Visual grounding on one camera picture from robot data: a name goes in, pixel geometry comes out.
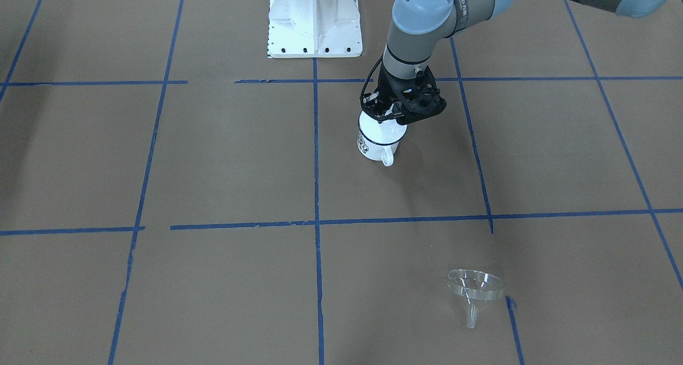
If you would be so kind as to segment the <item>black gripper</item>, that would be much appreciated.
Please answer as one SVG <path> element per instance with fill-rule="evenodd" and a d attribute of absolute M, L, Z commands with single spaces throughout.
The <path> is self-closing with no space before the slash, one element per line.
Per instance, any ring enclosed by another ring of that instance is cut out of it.
<path fill-rule="evenodd" d="M 391 75 L 385 66 L 381 65 L 378 85 L 374 90 L 374 119 L 379 122 L 385 120 L 398 121 L 402 116 L 402 110 L 400 109 L 400 87 L 402 87 L 402 80 L 406 79 Z"/>

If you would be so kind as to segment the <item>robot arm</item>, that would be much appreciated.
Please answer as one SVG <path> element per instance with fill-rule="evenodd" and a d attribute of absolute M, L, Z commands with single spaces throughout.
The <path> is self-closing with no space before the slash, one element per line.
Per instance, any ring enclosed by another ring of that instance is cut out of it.
<path fill-rule="evenodd" d="M 642 18 L 667 0 L 567 0 L 620 17 Z M 383 122 L 408 125 L 441 114 L 441 97 L 429 63 L 438 41 L 505 12 L 514 0 L 395 0 L 377 88 L 362 92 L 362 111 Z"/>

